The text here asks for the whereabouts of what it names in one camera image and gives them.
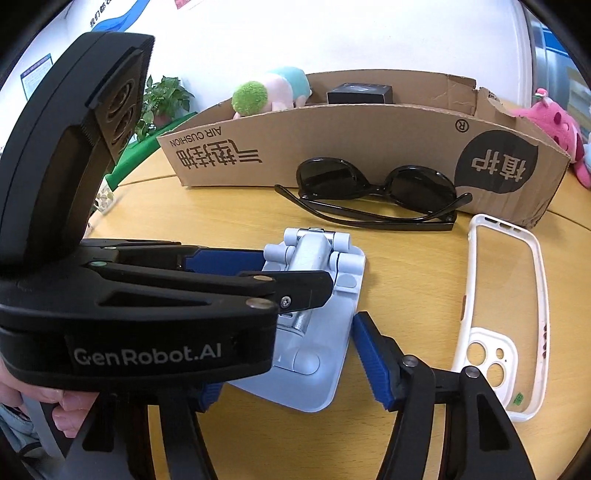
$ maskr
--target cardboard box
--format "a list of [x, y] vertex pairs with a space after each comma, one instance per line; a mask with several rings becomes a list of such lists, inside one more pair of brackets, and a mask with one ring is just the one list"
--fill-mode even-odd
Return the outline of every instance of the cardboard box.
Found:
[[[569, 156], [528, 119], [516, 118], [476, 81], [407, 70], [308, 75], [307, 106], [233, 120], [230, 100], [158, 137], [184, 186], [296, 187], [304, 160], [348, 160], [372, 183], [402, 165], [441, 171], [463, 210], [530, 228], [546, 211]], [[345, 82], [391, 85], [394, 105], [327, 105]]]

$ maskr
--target black circle logo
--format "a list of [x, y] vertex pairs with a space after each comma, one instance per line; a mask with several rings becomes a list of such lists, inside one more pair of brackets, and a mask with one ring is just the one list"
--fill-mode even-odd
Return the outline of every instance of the black circle logo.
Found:
[[465, 146], [456, 164], [456, 187], [494, 193], [519, 190], [533, 175], [538, 147], [504, 130], [488, 130]]

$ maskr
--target sunglasses temple arm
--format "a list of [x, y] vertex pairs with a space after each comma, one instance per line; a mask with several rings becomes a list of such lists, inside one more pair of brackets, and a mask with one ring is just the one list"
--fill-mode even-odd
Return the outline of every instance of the sunglasses temple arm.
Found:
[[353, 210], [351, 208], [341, 207], [338, 205], [330, 205], [328, 203], [316, 202], [315, 200], [300, 200], [304, 202], [307, 206], [319, 212], [347, 216], [364, 222], [391, 222], [392, 220], [397, 220], [396, 218], [379, 215], [377, 213], [361, 212], [360, 210]]
[[297, 199], [299, 202], [305, 203], [308, 207], [315, 209], [315, 211], [321, 211], [325, 213], [332, 213], [334, 215], [342, 215], [348, 216], [351, 218], [355, 218], [357, 220], [362, 220], [365, 222], [400, 222], [400, 223], [408, 223], [408, 222], [425, 222], [428, 220], [434, 220], [444, 215], [447, 215], [450, 212], [457, 210], [459, 207], [462, 207], [472, 201], [472, 194], [471, 193], [464, 193], [460, 195], [457, 199], [447, 205], [445, 208], [438, 210], [437, 212], [429, 213], [428, 215], [424, 215], [422, 217], [416, 218], [395, 218], [389, 217], [384, 215], [379, 215], [377, 213], [369, 213], [369, 212], [360, 212], [358, 210], [353, 210], [346, 207], [340, 207], [336, 205], [329, 205], [327, 203], [316, 202], [314, 200], [303, 200]]
[[455, 199], [453, 202], [451, 202], [448, 206], [439, 210], [438, 212], [429, 213], [429, 215], [425, 215], [423, 217], [417, 218], [416, 220], [421, 220], [424, 222], [425, 220], [433, 220], [434, 218], [442, 217], [443, 215], [447, 215], [450, 212], [458, 210], [458, 208], [463, 207], [464, 205], [467, 205], [471, 201], [472, 201], [472, 194], [471, 193], [464, 193], [464, 194], [460, 195], [457, 199]]
[[289, 190], [281, 185], [275, 185], [275, 191], [280, 194], [282, 197], [285, 197], [292, 203], [295, 203], [298, 207], [303, 208], [306, 212], [311, 213], [315, 217], [323, 219], [327, 222], [336, 223], [338, 225], [345, 225], [345, 226], [352, 226], [352, 227], [359, 227], [359, 228], [371, 228], [374, 230], [389, 230], [389, 231], [416, 231], [416, 232], [435, 232], [435, 231], [449, 231], [452, 229], [454, 222], [430, 222], [430, 223], [423, 223], [423, 222], [378, 222], [373, 220], [371, 222], [352, 222], [349, 220], [343, 220], [340, 218], [333, 218], [327, 215], [323, 215], [320, 212], [317, 212], [309, 205], [302, 202], [299, 198], [293, 195]]
[[314, 215], [322, 220], [326, 220], [327, 222], [338, 223], [340, 225], [346, 225], [346, 226], [362, 226], [359, 224], [359, 222], [349, 222], [348, 220], [341, 220], [338, 218], [332, 218], [327, 215], [323, 215], [320, 212], [317, 212], [316, 210], [311, 208], [309, 205], [304, 203], [302, 200], [300, 200], [298, 197], [293, 195], [289, 190], [287, 190], [285, 187], [283, 187], [281, 185], [275, 185], [275, 191], [279, 195], [281, 195], [282, 197], [285, 197], [286, 199], [288, 199], [290, 202], [295, 203], [298, 207], [303, 208], [306, 212], [311, 213], [312, 215]]

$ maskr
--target black box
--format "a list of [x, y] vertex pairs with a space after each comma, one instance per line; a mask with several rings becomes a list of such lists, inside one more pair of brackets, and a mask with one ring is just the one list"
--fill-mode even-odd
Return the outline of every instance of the black box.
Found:
[[344, 83], [326, 93], [329, 104], [394, 103], [390, 85], [373, 83]]

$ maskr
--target black sunglasses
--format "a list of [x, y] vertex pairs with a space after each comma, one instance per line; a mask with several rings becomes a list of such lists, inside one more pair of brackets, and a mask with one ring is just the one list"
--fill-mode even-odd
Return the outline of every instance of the black sunglasses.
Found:
[[[298, 166], [298, 195], [281, 185], [275, 191], [308, 213], [346, 226], [398, 231], [448, 231], [456, 221], [456, 210], [472, 201], [471, 193], [459, 197], [452, 181], [428, 167], [407, 165], [392, 170], [383, 185], [373, 185], [353, 164], [340, 158], [319, 157]], [[395, 218], [361, 212], [318, 200], [352, 200], [368, 195], [386, 198], [408, 210], [423, 213], [416, 218]], [[360, 221], [324, 215], [332, 213]]]

